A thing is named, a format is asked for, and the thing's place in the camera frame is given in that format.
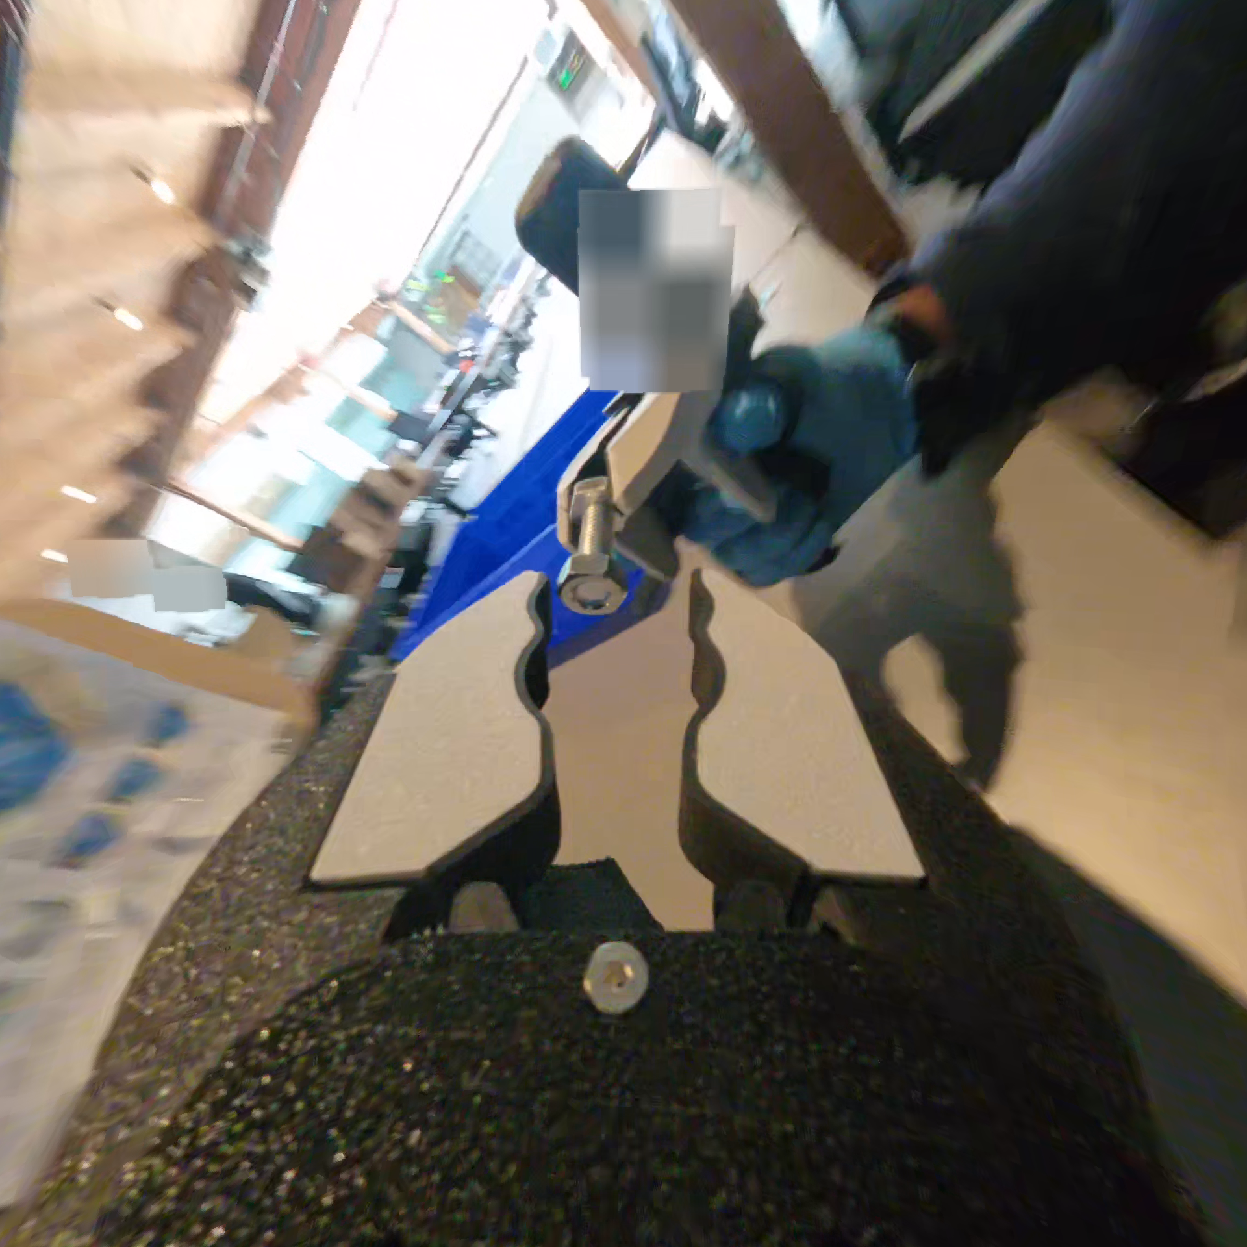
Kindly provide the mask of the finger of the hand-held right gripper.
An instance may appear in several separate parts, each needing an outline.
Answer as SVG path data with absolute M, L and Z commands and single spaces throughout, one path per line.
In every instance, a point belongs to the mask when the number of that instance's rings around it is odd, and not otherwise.
M 652 506 L 621 510 L 616 514 L 613 547 L 619 556 L 655 581 L 670 583 L 680 571 L 676 537 Z
M 604 439 L 604 467 L 615 510 L 633 516 L 664 477 L 682 462 L 705 415 L 702 393 L 647 393 L 625 402 Z

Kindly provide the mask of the person's right hand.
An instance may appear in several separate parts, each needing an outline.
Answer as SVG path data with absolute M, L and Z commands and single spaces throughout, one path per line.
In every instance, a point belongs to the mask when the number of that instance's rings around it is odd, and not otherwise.
M 680 535 L 753 587 L 827 566 L 843 523 L 916 452 L 910 370 L 900 339 L 875 320 L 756 356 L 708 431 L 726 455 L 762 467 L 774 517 L 759 522 L 723 491 L 691 482 L 674 503 Z

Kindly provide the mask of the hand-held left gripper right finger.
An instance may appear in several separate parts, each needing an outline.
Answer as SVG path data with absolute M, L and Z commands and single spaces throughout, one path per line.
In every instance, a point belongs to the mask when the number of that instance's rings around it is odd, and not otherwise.
M 924 881 L 848 684 L 797 624 L 714 569 L 691 577 L 679 840 L 710 881 Z

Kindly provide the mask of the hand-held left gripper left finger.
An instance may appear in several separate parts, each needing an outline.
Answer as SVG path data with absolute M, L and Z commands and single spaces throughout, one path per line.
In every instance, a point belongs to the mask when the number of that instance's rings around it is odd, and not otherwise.
M 398 663 L 308 881 L 523 886 L 560 845 L 551 584 L 520 571 Z

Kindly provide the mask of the silver bolt with nut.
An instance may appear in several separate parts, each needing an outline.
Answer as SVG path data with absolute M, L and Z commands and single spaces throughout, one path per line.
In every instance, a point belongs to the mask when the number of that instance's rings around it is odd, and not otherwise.
M 573 553 L 555 581 L 561 604 L 581 615 L 615 612 L 630 593 L 630 575 L 612 552 Z

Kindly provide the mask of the steel hex bolt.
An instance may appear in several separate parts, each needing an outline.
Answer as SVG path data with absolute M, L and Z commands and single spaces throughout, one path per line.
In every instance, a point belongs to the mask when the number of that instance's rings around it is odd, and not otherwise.
M 607 556 L 613 546 L 615 506 L 607 476 L 581 477 L 572 485 L 569 500 L 570 553 Z

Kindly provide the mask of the printed instruction sheet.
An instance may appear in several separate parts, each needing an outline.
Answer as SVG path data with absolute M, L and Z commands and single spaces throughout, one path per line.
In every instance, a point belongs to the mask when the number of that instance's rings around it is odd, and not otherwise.
M 34 1185 L 190 874 L 318 724 L 257 657 L 60 599 L 3 602 L 2 1191 Z

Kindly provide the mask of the large blue plastic bin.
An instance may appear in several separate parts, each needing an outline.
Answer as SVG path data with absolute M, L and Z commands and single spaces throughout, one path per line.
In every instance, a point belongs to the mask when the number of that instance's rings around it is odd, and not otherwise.
M 557 537 L 557 483 L 566 467 L 600 430 L 610 391 L 585 390 L 532 445 L 463 520 L 431 577 L 391 658 L 403 661 L 432 632 L 520 571 L 539 571 L 557 581 L 567 552 Z M 558 667 L 637 626 L 671 598 L 670 586 L 649 584 L 639 569 L 628 574 L 628 599 L 612 615 L 587 617 L 569 609 L 552 590 L 548 664 Z

